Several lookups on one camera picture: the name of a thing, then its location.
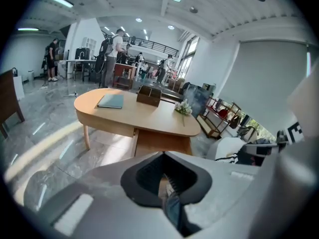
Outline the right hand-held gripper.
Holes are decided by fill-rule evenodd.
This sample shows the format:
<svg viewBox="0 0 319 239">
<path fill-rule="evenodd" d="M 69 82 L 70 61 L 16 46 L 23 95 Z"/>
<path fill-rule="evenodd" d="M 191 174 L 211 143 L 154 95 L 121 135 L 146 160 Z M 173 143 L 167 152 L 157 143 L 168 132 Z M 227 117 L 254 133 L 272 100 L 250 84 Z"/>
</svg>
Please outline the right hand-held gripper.
<svg viewBox="0 0 319 239">
<path fill-rule="evenodd" d="M 286 146 L 319 135 L 319 62 L 288 97 L 296 119 L 277 134 L 276 144 L 247 144 L 238 152 L 238 163 L 261 166 L 265 157 L 280 153 Z"/>
</svg>

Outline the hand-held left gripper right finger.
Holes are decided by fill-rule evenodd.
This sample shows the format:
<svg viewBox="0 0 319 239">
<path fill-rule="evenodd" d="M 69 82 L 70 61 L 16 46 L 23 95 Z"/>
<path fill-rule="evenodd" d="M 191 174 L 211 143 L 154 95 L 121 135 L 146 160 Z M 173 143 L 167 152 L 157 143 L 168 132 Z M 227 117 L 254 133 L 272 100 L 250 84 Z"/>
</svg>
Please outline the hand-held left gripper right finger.
<svg viewBox="0 0 319 239">
<path fill-rule="evenodd" d="M 257 203 L 250 192 L 259 167 L 229 164 L 171 152 L 209 174 L 210 188 L 195 204 L 184 206 L 191 237 L 248 237 Z"/>
</svg>

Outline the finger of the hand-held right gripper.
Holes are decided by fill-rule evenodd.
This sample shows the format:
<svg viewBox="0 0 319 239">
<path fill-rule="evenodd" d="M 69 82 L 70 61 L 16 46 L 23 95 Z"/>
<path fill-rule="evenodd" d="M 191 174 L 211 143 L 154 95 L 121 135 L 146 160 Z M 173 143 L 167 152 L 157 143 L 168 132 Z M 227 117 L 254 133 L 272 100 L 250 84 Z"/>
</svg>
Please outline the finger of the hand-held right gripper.
<svg viewBox="0 0 319 239">
<path fill-rule="evenodd" d="M 245 141 L 237 137 L 221 138 L 210 146 L 206 159 L 217 162 L 238 162 L 237 153 L 245 144 Z"/>
</svg>

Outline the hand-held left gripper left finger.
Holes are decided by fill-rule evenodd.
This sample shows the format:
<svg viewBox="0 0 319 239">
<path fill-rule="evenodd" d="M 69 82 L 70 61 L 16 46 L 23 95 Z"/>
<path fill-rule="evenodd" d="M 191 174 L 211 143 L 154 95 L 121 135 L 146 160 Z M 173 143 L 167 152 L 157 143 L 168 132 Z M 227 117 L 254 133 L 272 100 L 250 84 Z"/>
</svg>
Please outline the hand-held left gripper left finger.
<svg viewBox="0 0 319 239">
<path fill-rule="evenodd" d="M 44 205 L 44 218 L 64 239 L 180 239 L 158 196 L 166 154 L 92 169 Z"/>
</svg>

